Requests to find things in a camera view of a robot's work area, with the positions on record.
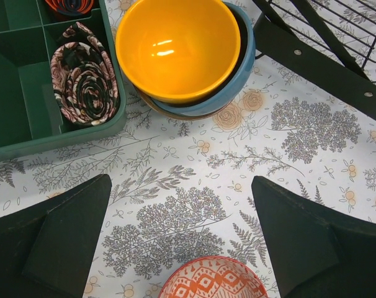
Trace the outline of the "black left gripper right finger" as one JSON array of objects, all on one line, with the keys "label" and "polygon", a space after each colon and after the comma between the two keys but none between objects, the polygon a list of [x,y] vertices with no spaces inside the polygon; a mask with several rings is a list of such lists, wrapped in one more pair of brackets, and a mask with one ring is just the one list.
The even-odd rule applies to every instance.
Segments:
[{"label": "black left gripper right finger", "polygon": [[263,176],[251,188],[281,297],[376,297],[376,223]]}]

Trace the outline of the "yellow bowl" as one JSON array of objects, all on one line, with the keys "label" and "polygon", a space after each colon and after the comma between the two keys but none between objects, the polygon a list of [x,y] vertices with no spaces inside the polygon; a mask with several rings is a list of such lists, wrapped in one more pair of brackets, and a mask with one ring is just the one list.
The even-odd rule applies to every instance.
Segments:
[{"label": "yellow bowl", "polygon": [[237,21],[222,1],[136,1],[117,29],[125,76],[168,103],[200,99],[234,69],[241,48]]}]

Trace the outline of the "blue bowl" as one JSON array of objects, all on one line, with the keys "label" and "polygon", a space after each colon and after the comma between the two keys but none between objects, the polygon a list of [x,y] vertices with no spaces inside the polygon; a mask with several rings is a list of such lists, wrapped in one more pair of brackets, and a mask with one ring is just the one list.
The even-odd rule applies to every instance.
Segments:
[{"label": "blue bowl", "polygon": [[241,8],[231,3],[226,3],[226,6],[234,15],[241,34],[241,50],[232,73],[227,77],[225,82],[207,95],[204,100],[195,102],[191,106],[172,106],[153,99],[157,106],[180,115],[204,115],[229,104],[243,89],[255,61],[256,41],[254,30],[251,20]]}]

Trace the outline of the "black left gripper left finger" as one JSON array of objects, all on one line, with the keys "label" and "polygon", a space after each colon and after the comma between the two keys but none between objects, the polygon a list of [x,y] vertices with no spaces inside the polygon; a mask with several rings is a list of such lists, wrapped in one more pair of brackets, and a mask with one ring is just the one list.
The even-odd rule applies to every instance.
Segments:
[{"label": "black left gripper left finger", "polygon": [[100,174],[0,217],[0,297],[82,297],[111,187]]}]

